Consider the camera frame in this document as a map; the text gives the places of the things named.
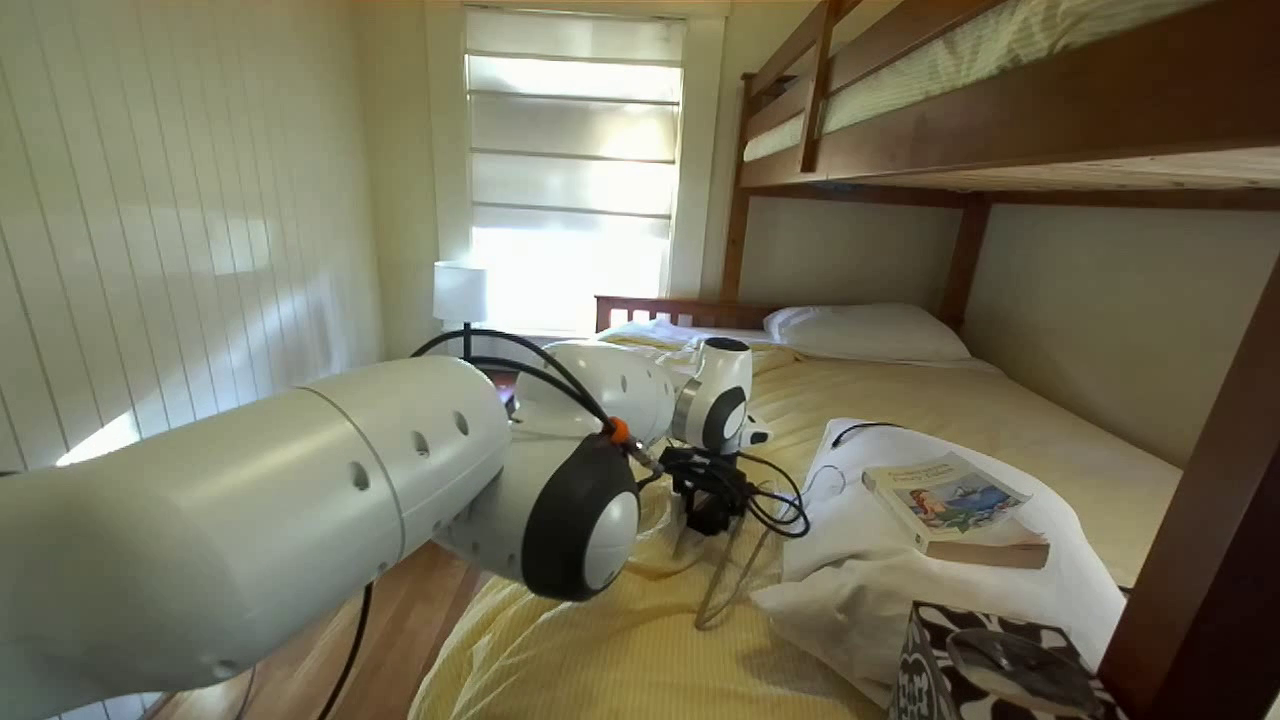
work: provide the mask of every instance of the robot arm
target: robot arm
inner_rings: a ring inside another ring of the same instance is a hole
[[[0,484],[0,705],[251,668],[425,541],[592,596],[634,535],[627,451],[536,440],[474,367],[398,361]]]

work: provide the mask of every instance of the bedsheet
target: bedsheet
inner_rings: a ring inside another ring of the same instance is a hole
[[[894,419],[992,451],[1074,513],[1103,568],[1133,583],[1157,535],[1177,467],[1033,397],[972,361],[954,367],[840,364],[795,354],[757,376],[760,456],[803,477],[830,415]],[[645,495],[645,541],[627,572],[587,603],[536,599],[489,579],[419,682],[414,717],[880,717],[816,656],[768,632],[738,599],[713,632],[693,617],[721,554],[745,568],[757,523],[727,541],[688,541]],[[745,591],[781,579],[768,541]]]
[[[959,22],[954,32],[898,56],[894,62],[846,83],[830,95],[823,111],[823,131],[846,127],[854,121],[938,95],[986,81],[994,72],[1095,42],[1137,22],[1150,22],[1179,7],[1205,0],[1002,0],[992,11]],[[860,11],[889,11],[883,0],[854,7],[846,22],[860,22]],[[745,159],[760,159],[785,149],[795,149],[803,137],[803,116],[776,124],[747,141]]]

